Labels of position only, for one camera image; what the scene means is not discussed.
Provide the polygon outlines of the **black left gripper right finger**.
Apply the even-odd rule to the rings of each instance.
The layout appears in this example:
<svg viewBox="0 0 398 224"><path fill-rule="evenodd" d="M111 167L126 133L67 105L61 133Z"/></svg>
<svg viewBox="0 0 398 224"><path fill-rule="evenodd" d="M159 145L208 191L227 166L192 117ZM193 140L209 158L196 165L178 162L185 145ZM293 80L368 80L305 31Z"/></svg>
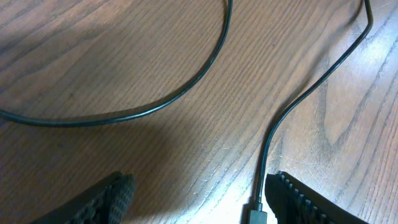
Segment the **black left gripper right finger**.
<svg viewBox="0 0 398 224"><path fill-rule="evenodd" d="M284 171L267 175L265 195L278 223L366 224Z"/></svg>

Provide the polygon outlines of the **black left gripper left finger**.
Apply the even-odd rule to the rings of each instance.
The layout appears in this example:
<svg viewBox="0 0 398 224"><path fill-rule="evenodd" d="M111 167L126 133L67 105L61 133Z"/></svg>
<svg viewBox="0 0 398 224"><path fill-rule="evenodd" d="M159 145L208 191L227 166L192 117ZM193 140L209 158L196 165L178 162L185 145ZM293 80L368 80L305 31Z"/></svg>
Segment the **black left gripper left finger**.
<svg viewBox="0 0 398 224"><path fill-rule="evenodd" d="M135 189L131 174L113 172L33 223L121 223Z"/></svg>

